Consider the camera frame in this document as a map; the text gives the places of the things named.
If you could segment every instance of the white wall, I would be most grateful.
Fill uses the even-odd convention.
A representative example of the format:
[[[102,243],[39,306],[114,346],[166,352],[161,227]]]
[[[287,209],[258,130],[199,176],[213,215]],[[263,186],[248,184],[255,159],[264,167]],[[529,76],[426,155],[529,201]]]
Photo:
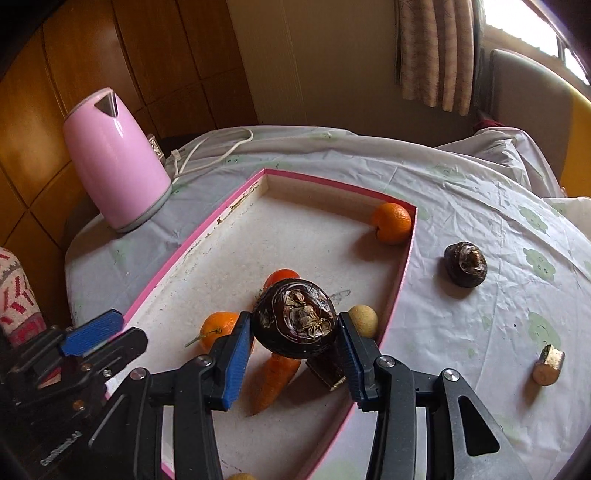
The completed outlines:
[[[262,124],[325,125],[440,145],[473,118],[403,100],[395,0],[227,0]]]

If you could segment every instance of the kettle base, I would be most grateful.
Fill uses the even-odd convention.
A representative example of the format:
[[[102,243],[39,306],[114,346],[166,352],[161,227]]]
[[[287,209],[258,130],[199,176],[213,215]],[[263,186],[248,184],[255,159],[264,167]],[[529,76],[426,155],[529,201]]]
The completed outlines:
[[[137,217],[133,222],[128,223],[125,226],[116,228],[115,231],[117,233],[127,233],[132,230],[135,230],[137,227],[139,227],[140,225],[142,225],[143,223],[148,221],[150,218],[152,218],[153,214],[155,214],[158,210],[160,210],[162,208],[162,205],[164,205],[166,200],[168,200],[168,197],[170,197],[170,194],[172,193],[172,191],[173,191],[173,186],[172,186],[172,184],[170,184],[168,186],[166,192],[164,192],[162,194],[162,196],[158,200],[156,200],[150,208],[148,208],[144,213],[142,213],[139,217]]]

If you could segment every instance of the red and white knitted cloth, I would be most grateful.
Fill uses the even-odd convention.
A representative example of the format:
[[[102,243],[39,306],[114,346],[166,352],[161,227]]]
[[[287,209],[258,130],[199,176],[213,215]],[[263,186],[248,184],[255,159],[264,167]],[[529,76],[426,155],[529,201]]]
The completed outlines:
[[[13,347],[46,328],[21,263],[4,248],[0,248],[0,326]]]

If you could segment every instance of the metal screw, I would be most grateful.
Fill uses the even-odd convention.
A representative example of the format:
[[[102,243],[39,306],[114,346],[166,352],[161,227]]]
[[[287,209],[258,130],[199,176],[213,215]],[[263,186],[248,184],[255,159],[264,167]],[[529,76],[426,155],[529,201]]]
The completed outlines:
[[[394,357],[389,355],[379,356],[377,362],[378,365],[383,368],[392,368],[394,365],[396,365],[396,360]]]
[[[554,345],[546,345],[540,359],[535,363],[531,378],[542,387],[552,385],[558,380],[563,363],[564,352]]]
[[[84,404],[83,400],[76,400],[72,404],[72,408],[74,409],[74,411],[82,411],[86,408],[86,405]]]
[[[129,377],[131,378],[131,380],[143,380],[144,378],[146,378],[146,375],[148,374],[148,371],[145,368],[134,368],[131,373],[129,374]]]
[[[201,367],[209,367],[209,365],[213,363],[213,360],[209,355],[199,355],[195,358],[195,361]]]
[[[454,370],[453,368],[446,368],[443,371],[443,376],[446,380],[449,380],[450,382],[457,382],[458,380],[460,380],[460,374],[457,372],[457,370]]]

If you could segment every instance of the table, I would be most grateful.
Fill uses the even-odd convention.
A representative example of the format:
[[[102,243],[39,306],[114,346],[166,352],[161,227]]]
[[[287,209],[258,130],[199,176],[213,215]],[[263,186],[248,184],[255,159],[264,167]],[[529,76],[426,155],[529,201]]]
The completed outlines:
[[[66,255],[74,322],[111,307],[127,312],[196,225],[261,168],[388,193],[416,205],[418,221],[382,350],[419,371],[458,369],[532,477],[553,478],[591,423],[591,385],[584,381],[591,367],[583,361],[591,353],[591,244],[567,218],[577,200],[560,198],[527,136],[487,129],[434,149],[339,129],[253,130],[253,141],[223,164],[183,177],[164,207],[136,231],[118,236],[100,216],[87,225]],[[220,131],[188,168],[210,162],[239,137],[236,130]],[[481,247],[488,261],[487,279],[474,290],[456,287],[442,272],[445,247],[462,240]],[[546,343],[567,358],[559,381],[536,389],[528,379]],[[370,414],[351,415],[313,479],[364,478],[374,424]],[[419,467],[417,478],[421,474]]]

